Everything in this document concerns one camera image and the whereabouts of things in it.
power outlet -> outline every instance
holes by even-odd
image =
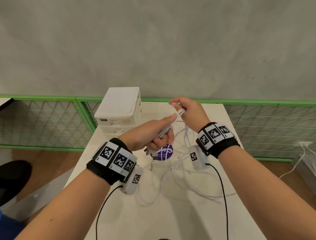
[[[296,146],[296,147],[299,147],[299,146],[308,147],[308,146],[311,145],[312,143],[313,143],[313,142],[297,141],[297,142],[295,142],[293,145]]]

finger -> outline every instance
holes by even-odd
[[[171,106],[173,106],[176,111],[182,109],[182,106],[179,103],[171,103]]]
[[[174,133],[173,133],[173,130],[172,130],[172,129],[169,129],[166,134],[167,134],[167,136],[168,136],[168,144],[173,144],[173,141],[174,141]]]
[[[169,104],[171,104],[171,103],[180,103],[185,108],[188,108],[191,102],[192,102],[191,99],[189,99],[187,97],[184,97],[184,96],[179,96],[179,97],[176,97],[176,98],[172,99],[169,102]]]
[[[164,117],[163,119],[160,119],[157,122],[157,128],[162,130],[166,126],[169,126],[171,123],[173,123],[176,119],[177,119],[177,114],[176,113],[172,114],[171,116]]]
[[[159,148],[162,148],[162,147],[164,147],[164,146],[167,145],[167,143],[168,143],[168,136],[165,134],[165,135],[162,136],[161,139],[156,137],[156,138],[153,140],[153,142],[154,142],[154,144],[156,144]]]
[[[156,144],[154,144],[153,142],[149,142],[146,144],[146,147],[150,150],[154,150],[154,151],[158,151],[160,149],[160,147],[158,147]]]

black cable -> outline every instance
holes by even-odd
[[[101,211],[102,211],[102,208],[104,207],[104,204],[106,203],[106,201],[108,200],[108,198],[111,196],[111,194],[116,190],[116,189],[118,189],[118,188],[120,188],[120,187],[123,187],[123,185],[120,185],[120,186],[118,186],[118,187],[116,187],[115,189],[113,189],[113,191],[108,195],[108,197],[105,199],[105,201],[104,201],[104,203],[103,203],[103,205],[102,205],[102,207],[101,207],[101,209],[100,209],[100,211],[99,211],[99,214],[98,214],[98,217],[97,217],[97,222],[96,222],[96,224],[95,224],[95,239],[96,240],[98,240],[98,221],[99,221],[99,217],[100,217],[100,213],[101,213]]]
[[[222,189],[223,189],[223,196],[224,196],[224,201],[225,201],[225,209],[226,209],[226,232],[227,232],[227,240],[228,240],[228,212],[227,212],[227,203],[226,203],[224,185],[223,185],[221,176],[220,176],[219,172],[217,171],[217,169],[212,164],[206,163],[205,165],[209,165],[209,166],[213,167],[215,169],[215,171],[217,172],[219,179],[221,181],[221,185],[222,185]]]

forearm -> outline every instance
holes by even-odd
[[[84,239],[110,187],[104,179],[85,169],[16,240]]]
[[[243,204],[267,239],[316,239],[316,212],[238,146],[218,157]]]

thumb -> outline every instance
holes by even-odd
[[[160,127],[160,129],[165,128],[166,126],[170,125],[171,123],[173,123],[175,120],[177,119],[177,114],[174,113],[171,116],[168,117],[164,117],[163,119],[160,119],[158,121],[158,126]]]
[[[172,103],[171,106],[173,106],[174,109],[177,110],[177,111],[182,109],[182,106],[179,103]]]

